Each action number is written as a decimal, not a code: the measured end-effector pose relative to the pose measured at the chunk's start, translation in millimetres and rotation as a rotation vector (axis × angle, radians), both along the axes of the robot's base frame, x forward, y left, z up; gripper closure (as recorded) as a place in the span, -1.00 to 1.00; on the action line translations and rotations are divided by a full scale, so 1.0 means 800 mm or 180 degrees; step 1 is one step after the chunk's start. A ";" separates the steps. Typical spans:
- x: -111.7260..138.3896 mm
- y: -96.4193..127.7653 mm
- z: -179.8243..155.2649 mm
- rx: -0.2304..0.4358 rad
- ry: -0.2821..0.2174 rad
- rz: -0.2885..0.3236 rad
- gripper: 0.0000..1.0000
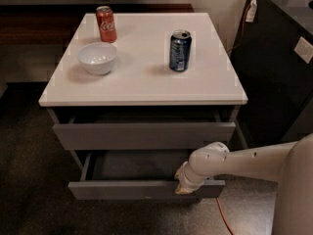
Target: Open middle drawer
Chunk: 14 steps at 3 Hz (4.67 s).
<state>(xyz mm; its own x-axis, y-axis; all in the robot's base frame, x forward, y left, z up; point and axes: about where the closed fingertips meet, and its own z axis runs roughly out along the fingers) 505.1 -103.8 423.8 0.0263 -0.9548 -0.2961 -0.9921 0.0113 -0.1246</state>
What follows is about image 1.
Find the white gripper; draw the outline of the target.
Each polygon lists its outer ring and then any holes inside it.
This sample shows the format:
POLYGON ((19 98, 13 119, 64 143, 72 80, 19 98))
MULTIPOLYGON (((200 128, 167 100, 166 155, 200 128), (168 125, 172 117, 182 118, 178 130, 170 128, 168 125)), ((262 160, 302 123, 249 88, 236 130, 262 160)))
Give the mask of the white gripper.
POLYGON ((175 172, 174 179, 179 180, 175 189, 177 195, 188 195, 199 190, 208 175, 196 173, 188 162, 184 162, 175 172))

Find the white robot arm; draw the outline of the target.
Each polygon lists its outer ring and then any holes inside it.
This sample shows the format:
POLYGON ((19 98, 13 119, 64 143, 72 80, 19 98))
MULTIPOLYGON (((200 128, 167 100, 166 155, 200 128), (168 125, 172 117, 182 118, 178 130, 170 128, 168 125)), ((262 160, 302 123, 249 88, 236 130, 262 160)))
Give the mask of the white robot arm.
POLYGON ((276 182, 272 235, 313 235, 313 134, 235 152, 221 142, 199 148, 177 169, 175 193, 191 194, 222 174, 276 182))

